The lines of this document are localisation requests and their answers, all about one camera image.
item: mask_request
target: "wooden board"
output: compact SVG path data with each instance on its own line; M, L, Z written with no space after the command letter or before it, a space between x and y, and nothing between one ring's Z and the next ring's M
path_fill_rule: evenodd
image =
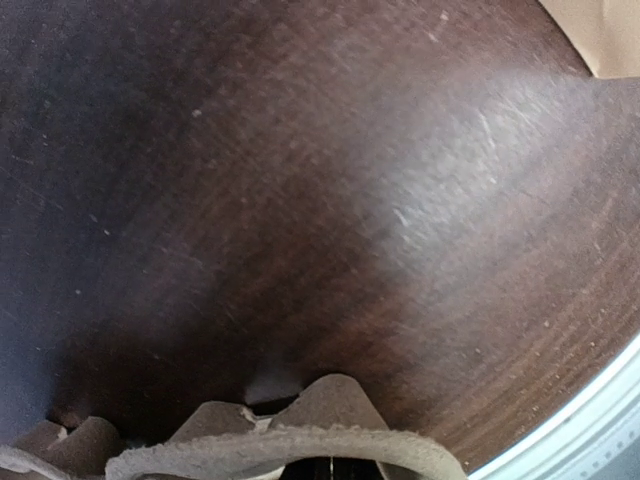
M355 376L468 469L640 325L640 82L535 1L5 0L0 438Z

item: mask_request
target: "dark brown surface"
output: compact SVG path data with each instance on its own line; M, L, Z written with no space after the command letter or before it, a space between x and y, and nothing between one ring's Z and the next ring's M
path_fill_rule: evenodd
M640 82L535 1L0 3L0 438L355 376L473 468L640 325Z

